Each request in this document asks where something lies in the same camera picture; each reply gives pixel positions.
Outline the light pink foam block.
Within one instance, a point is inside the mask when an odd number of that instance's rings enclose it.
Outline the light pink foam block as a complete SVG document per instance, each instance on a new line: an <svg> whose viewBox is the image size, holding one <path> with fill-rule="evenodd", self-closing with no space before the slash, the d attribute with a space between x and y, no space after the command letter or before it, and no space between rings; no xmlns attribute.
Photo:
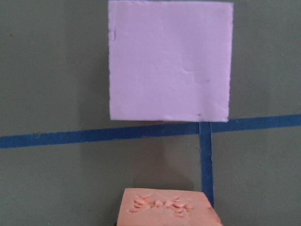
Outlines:
<svg viewBox="0 0 301 226"><path fill-rule="evenodd" d="M110 0L110 118L227 122L232 2Z"/></svg>

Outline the orange foam block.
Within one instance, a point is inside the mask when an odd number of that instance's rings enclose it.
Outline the orange foam block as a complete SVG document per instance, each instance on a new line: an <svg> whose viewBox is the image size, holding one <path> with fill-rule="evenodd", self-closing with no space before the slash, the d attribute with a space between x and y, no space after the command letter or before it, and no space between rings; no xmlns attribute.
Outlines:
<svg viewBox="0 0 301 226"><path fill-rule="evenodd" d="M221 226L203 192L126 188L118 226Z"/></svg>

